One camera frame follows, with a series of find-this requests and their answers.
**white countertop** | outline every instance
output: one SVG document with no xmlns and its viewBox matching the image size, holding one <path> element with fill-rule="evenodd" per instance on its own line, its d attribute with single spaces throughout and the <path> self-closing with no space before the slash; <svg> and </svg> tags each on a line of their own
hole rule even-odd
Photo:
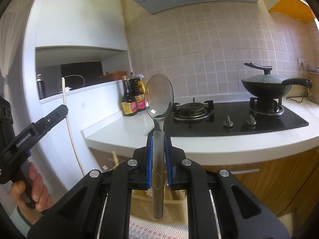
<svg viewBox="0 0 319 239">
<path fill-rule="evenodd" d="M 172 137 L 186 157 L 202 165 L 246 164 L 294 155 L 319 146 L 319 105 L 304 99 L 300 104 L 283 99 L 283 105 L 309 125 L 285 131 L 222 137 Z M 154 127 L 146 111 L 122 117 L 86 138 L 88 147 L 131 157 L 146 145 Z"/>
</svg>

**cabinet handle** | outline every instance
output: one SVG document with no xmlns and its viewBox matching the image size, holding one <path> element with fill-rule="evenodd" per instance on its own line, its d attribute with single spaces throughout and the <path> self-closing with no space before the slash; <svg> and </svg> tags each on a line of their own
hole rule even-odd
<svg viewBox="0 0 319 239">
<path fill-rule="evenodd" d="M 246 173 L 253 173 L 253 172 L 259 172 L 259 168 L 256 168 L 256 169 L 249 169 L 249 170 L 241 170 L 241 171 L 230 171 L 230 173 L 232 175 L 235 175 L 235 174 L 246 174 Z"/>
</svg>

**spoon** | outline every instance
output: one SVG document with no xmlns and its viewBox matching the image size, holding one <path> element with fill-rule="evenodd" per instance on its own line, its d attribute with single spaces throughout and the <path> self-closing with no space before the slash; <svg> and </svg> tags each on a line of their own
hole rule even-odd
<svg viewBox="0 0 319 239">
<path fill-rule="evenodd" d="M 155 74 L 145 89 L 145 105 L 148 115 L 154 121 L 153 132 L 153 216 L 163 217 L 164 205 L 164 121 L 172 110 L 174 102 L 173 87 L 163 74 Z"/>
</svg>

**curtain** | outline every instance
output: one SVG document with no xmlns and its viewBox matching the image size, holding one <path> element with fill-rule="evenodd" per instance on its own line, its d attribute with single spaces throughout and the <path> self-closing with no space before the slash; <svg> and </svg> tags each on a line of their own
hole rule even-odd
<svg viewBox="0 0 319 239">
<path fill-rule="evenodd" d="M 4 78 L 4 98 L 11 101 L 7 80 L 33 0 L 12 0 L 0 19 L 0 71 Z"/>
</svg>

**black wok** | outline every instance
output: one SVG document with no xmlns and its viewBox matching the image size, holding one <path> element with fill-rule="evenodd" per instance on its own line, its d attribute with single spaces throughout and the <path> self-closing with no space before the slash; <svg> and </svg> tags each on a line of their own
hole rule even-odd
<svg viewBox="0 0 319 239">
<path fill-rule="evenodd" d="M 278 99 L 289 93 L 292 85 L 301 85 L 306 88 L 312 87 L 312 82 L 305 78 L 287 79 L 286 77 L 271 74 L 272 67 L 254 65 L 252 63 L 245 63 L 245 65 L 264 71 L 264 74 L 251 76 L 241 81 L 246 90 L 256 97 Z"/>
</svg>

